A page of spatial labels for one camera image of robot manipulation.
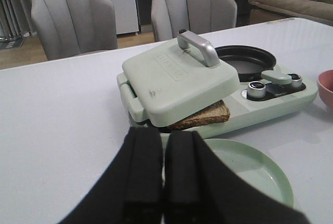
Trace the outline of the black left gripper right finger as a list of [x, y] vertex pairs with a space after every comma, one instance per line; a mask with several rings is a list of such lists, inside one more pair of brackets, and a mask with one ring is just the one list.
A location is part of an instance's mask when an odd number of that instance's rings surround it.
[[164, 202], [165, 223], [309, 223], [237, 176], [197, 132], [169, 136]]

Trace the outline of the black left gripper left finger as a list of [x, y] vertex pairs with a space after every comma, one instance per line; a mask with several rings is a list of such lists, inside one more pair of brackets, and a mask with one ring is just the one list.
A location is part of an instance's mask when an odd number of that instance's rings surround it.
[[131, 127], [113, 161], [61, 223], [160, 223], [162, 167], [159, 132]]

